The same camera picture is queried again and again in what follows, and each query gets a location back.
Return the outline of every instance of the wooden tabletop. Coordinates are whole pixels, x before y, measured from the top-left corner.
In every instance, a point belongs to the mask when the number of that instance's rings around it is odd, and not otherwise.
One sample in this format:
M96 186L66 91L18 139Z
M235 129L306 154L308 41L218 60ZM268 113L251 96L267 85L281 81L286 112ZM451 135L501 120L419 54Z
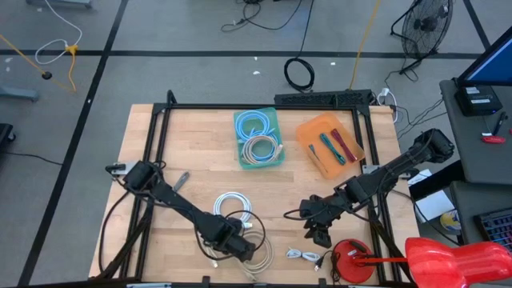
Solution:
M142 158L152 105L133 105L126 126L125 136L119 154L120 162L136 161ZM370 108L378 156L381 164L400 155L394 130L391 110L385 106ZM259 170L242 170L238 163L234 134L233 113L236 110L172 110L163 160L167 167L164 176L174 185L180 175L190 172L190 178L179 193L199 209L212 211L215 199L225 192L237 191L251 201L255 212L265 224L267 237L274 246L274 261L269 269L257 276L259 282L317 284L318 278L330 283L330 263L325 261L322 269L314 271L314 264L303 259L288 259L289 247L303 252L323 254L326 249L305 239L304 222L284 219L285 211L297 209L301 199L312 194L328 196L333 187L346 179L361 173L359 165L334 180L325 180L316 166L307 157L295 140L295 129L301 123L324 113L316 110L278 110L286 160L280 166ZM336 111L345 128L354 136L351 112ZM156 151L160 123L157 125L152 157ZM361 131L366 159L371 164L369 144L364 120L360 117ZM400 181L397 190L409 193L406 182ZM116 183L110 189L106 211L124 194ZM408 237L418 236L411 202L396 194L388 196L394 237L398 248L404 251ZM126 240L133 197L130 195L113 212L106 228L104 263L116 255ZM222 206L222 213L239 210L242 205L228 199ZM253 220L254 228L258 223ZM334 221L329 229L333 244L346 238L356 238L372 247L369 224L348 214ZM138 244L132 253L138 252ZM255 253L260 259L264 249ZM136 257L132 257L130 274L134 274ZM192 223L172 209L156 208L150 232L143 280L148 282L200 282L202 276L211 276L212 282L249 282L238 268L236 259L219 263L217 269L203 256L194 237ZM98 248L91 264L90 275L98 274ZM376 273L366 284L377 284Z

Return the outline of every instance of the monitor screen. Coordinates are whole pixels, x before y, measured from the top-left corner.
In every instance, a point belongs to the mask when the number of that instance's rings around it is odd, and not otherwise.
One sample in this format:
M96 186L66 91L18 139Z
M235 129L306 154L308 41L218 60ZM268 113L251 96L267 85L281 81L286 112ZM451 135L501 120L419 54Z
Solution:
M512 27L461 78L468 84L512 86Z

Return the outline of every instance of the orange plastic tray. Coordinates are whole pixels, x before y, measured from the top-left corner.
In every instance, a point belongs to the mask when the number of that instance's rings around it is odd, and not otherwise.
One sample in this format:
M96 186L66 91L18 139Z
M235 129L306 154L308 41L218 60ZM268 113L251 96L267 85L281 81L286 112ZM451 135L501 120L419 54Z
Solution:
M333 129L337 129L342 136L343 141L349 148L350 152L356 157L356 161L351 162L346 156L342 146L332 137L330 132ZM333 143L334 148L345 157L346 163L342 165L338 162L333 153L327 148L327 146L320 139L320 134L325 133L329 140ZM297 141L301 144L304 151L310 156L311 161L316 165L322 176L327 179L335 178L340 175L343 171L352 167L352 165L358 164L359 161L364 159L365 152L356 143L356 141L350 136L349 132L343 127L343 124L336 118L336 115L327 112L320 116L313 118L312 120L301 124L297 127ZM309 148L309 145L313 144L314 151L320 162L314 156L313 152Z

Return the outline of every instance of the red lamp base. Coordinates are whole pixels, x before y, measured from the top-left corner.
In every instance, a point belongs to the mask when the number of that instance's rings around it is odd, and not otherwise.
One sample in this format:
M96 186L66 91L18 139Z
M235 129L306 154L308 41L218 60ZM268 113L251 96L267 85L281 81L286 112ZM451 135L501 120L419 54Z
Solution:
M360 246L366 249L363 253L356 246L352 245L351 242L356 242ZM351 283L362 283L368 280L375 270L375 266L364 266L361 263L354 262L354 259L360 257L360 255L372 254L368 246L356 239L347 239L340 242L334 248L334 254L339 255L338 268L340 276Z

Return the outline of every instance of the teal plastic bin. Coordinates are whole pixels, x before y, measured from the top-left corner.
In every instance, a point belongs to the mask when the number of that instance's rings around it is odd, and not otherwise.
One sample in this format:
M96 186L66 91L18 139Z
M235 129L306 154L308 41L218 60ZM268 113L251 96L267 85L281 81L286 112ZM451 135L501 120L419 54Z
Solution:
M275 108L263 108L258 109L257 111L264 113L269 118L269 125L271 129L274 129L274 135L276 139L278 140L278 144L282 144L281 139L281 131L279 130L279 123L278 123L278 114L275 110ZM244 111L237 112L233 115L233 124L234 124L234 134L237 139L237 148L238 148L238 162L240 163L240 166L244 170L250 170L250 169L256 169L256 168L262 168L262 167L268 167L268 166L277 166L280 165L285 160L285 147L282 148L281 153L278 156L278 159L273 162L266 162L266 163L259 163L259 164L249 164L243 161L242 158L242 148L243 148L243 141L240 139L240 137L237 134L236 131L236 121L237 117L242 114ZM254 130L262 130L263 124L259 119L249 119L243 123L242 127L244 133L249 134L252 129ZM269 152L271 152L272 145L266 141L261 141L256 144L254 144L253 152L257 156L265 156Z

